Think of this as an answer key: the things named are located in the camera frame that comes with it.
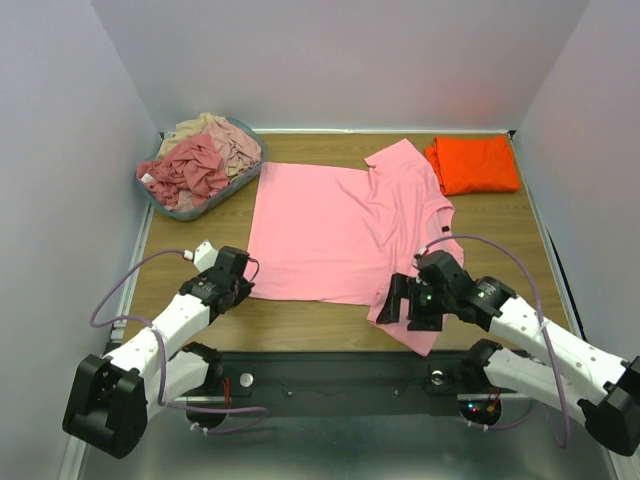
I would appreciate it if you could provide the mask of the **light pink t shirt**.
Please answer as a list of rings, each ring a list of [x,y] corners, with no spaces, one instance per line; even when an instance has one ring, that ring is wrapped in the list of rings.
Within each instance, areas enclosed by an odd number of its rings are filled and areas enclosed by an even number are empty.
[[[366,169],[266,162],[248,251],[260,269],[252,295],[364,305],[374,322],[393,274],[451,232],[455,209],[426,158],[406,139]]]

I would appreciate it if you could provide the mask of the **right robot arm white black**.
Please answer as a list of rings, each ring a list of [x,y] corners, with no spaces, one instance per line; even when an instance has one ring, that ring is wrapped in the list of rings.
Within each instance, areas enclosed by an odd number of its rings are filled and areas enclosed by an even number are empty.
[[[472,278],[448,252],[416,258],[413,276],[395,273],[376,322],[395,325],[408,303],[408,329],[439,331],[447,315],[524,350],[483,339],[460,366],[472,390],[497,387],[553,407],[626,457],[639,448],[639,361],[600,350],[546,318],[501,281]]]

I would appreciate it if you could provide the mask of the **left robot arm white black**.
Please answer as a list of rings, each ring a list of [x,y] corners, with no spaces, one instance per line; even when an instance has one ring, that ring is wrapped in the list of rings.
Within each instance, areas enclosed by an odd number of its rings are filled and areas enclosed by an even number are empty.
[[[177,407],[184,393],[220,389],[222,405],[212,414],[224,418],[235,410],[221,354],[192,338],[249,296],[254,283],[245,270],[252,258],[209,242],[181,255],[197,275],[131,340],[103,356],[88,355],[75,373],[62,429],[117,459],[136,447],[149,420]]]

